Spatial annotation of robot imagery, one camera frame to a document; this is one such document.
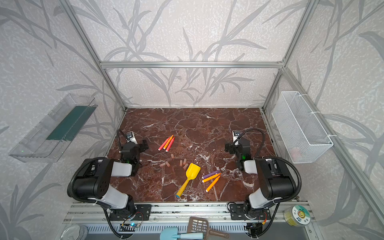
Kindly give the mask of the orange marker pen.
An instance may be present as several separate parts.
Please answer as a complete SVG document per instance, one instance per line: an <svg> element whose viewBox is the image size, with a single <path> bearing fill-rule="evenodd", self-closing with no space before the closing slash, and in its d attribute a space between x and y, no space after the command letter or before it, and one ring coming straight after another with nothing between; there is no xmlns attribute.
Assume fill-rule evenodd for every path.
<svg viewBox="0 0 384 240"><path fill-rule="evenodd" d="M168 138L168 140L166 141L165 145L163 146L163 149L166 150L168 145L170 144L171 140L173 139L173 135L171 137Z"/></svg>

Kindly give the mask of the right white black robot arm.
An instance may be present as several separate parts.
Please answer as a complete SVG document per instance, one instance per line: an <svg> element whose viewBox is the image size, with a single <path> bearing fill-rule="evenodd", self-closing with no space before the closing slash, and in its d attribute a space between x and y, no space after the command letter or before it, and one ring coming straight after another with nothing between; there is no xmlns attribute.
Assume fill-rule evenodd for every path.
<svg viewBox="0 0 384 240"><path fill-rule="evenodd" d="M289 161L276 157L252 157L250 141L234 140L225 151L236 155L240 171L257 175L259 188L242 204L228 203L232 220L269 220L270 208L291 201L301 191L302 178Z"/></svg>

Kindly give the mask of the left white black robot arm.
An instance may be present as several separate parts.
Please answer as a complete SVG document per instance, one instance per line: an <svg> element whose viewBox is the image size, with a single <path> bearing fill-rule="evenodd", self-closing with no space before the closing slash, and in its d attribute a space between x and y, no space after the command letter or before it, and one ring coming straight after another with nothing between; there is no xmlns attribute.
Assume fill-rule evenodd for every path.
<svg viewBox="0 0 384 240"><path fill-rule="evenodd" d="M84 160L70 180L68 196L78 202L101 206L109 221L148 221L150 205L136 206L131 195L110 184L112 177L136 176L141 166L140 154L148 148L146 140L140 144L128 141L121 147L121 162L105 157Z"/></svg>

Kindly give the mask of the pink marker pen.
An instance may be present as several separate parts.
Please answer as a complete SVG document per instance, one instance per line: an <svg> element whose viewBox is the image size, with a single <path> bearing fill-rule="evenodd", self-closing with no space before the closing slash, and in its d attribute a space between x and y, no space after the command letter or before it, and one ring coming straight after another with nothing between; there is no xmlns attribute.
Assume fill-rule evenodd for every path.
<svg viewBox="0 0 384 240"><path fill-rule="evenodd" d="M170 148L171 148L171 146L172 146L174 141L175 141L175 138L172 138L172 140L170 141L169 145L166 148L166 152L169 152L169 150L170 150Z"/></svg>

